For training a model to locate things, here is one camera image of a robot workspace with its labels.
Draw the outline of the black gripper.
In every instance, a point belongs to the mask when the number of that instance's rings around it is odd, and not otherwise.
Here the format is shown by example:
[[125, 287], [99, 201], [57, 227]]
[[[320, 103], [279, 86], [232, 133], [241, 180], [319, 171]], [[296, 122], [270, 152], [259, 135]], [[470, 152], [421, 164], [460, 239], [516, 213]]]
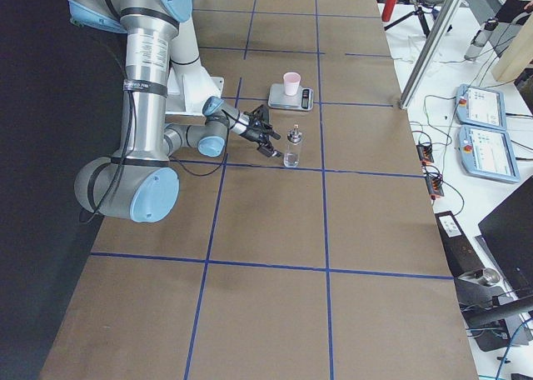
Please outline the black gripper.
[[269, 137], [276, 140], [281, 138], [281, 135], [271, 129], [268, 122], [261, 119], [251, 118], [247, 124], [246, 130], [242, 136], [251, 142], [258, 143], [257, 151], [268, 158], [275, 158], [278, 156], [278, 151], [271, 145]]

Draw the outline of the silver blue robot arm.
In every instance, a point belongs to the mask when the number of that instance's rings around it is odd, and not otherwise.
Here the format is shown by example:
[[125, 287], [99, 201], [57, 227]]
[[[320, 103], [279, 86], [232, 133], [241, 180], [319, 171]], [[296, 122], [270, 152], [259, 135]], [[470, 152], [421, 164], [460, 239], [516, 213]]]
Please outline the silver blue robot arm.
[[222, 100], [202, 66], [192, 0], [68, 0], [72, 20], [127, 38], [119, 148], [78, 173], [74, 190], [87, 216], [162, 220], [180, 188], [172, 154], [194, 148], [215, 158], [235, 133], [275, 157], [266, 107], [241, 112]]

